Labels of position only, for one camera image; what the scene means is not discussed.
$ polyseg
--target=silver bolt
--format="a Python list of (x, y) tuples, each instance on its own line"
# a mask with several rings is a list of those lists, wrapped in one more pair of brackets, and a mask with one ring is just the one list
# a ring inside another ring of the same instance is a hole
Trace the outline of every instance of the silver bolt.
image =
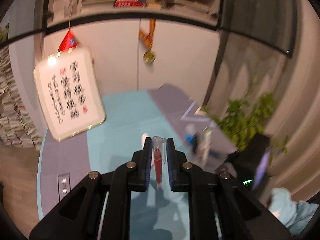
[(90, 171), (88, 175), (89, 175), (89, 178), (90, 178), (90, 179), (96, 179), (96, 178), (99, 176), (99, 172), (97, 172), (97, 171)]
[(229, 179), (230, 178), (230, 173), (226, 172), (226, 171), (223, 171), (223, 172), (220, 173), (220, 177), (223, 178), (223, 179)]
[(125, 166), (129, 169), (133, 169), (137, 164), (135, 162), (127, 162)]
[(188, 163), (188, 162), (187, 162), (187, 163), (183, 163), (183, 164), (182, 164), (182, 167), (184, 167), (184, 168), (187, 169), (187, 170), (188, 170), (188, 169), (191, 169), (191, 168), (192, 168), (192, 163)]

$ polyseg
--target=cabinet door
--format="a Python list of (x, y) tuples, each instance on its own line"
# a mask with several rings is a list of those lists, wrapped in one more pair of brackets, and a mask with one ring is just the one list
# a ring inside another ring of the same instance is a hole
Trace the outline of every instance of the cabinet door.
[[(71, 28), (79, 42), (91, 49), (101, 95), (137, 89), (140, 20), (110, 20)], [(67, 29), (44, 38), (46, 57), (57, 53)]]
[[(148, 32), (149, 20), (140, 27)], [(157, 20), (152, 50), (156, 60), (152, 65), (143, 61), (146, 47), (139, 42), (139, 90), (158, 88), (171, 83), (203, 102), (220, 44), (217, 32), (204, 28)]]

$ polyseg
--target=purple desk surface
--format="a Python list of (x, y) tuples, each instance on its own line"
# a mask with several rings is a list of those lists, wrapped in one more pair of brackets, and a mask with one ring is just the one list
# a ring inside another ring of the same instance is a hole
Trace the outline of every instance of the purple desk surface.
[[(194, 123), (197, 131), (206, 127), (212, 128), (211, 149), (215, 155), (211, 158), (214, 160), (211, 169), (215, 169), (225, 160), (227, 154), (236, 150), (214, 122), (205, 116), (195, 115), (199, 105), (180, 89), (164, 84), (159, 89), (148, 90), (148, 95), (181, 141), (184, 141), (185, 127), (189, 123)], [(40, 153), (37, 178), (40, 219), (59, 202), (59, 174), (69, 173), (72, 189), (89, 171), (87, 132), (57, 142), (52, 138), (50, 131), (47, 131)]]

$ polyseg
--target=white sign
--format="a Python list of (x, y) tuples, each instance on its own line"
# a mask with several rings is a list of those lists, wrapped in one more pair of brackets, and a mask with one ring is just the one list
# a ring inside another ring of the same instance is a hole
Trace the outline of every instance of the white sign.
[(34, 77), (42, 111), (55, 140), (74, 136), (105, 120), (87, 48), (51, 55), (36, 65)]

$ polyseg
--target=desk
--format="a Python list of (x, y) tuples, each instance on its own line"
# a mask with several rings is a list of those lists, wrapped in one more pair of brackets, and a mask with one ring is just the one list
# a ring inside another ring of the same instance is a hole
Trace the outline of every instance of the desk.
[[(47, 131), (40, 152), (37, 201), (42, 219), (58, 202), (59, 174), (70, 174), (73, 188), (89, 171), (106, 173), (131, 160), (141, 149), (141, 136), (172, 137), (176, 149), (187, 153), (185, 127), (212, 127), (212, 150), (216, 165), (234, 145), (209, 118), (195, 115), (199, 106), (178, 88), (165, 84), (159, 89), (108, 95), (102, 98), (105, 122), (72, 138), (57, 142)], [(145, 193), (132, 193), (131, 239), (189, 240), (188, 196), (170, 191), (168, 168), (163, 167), (163, 190), (156, 190), (154, 168)]]

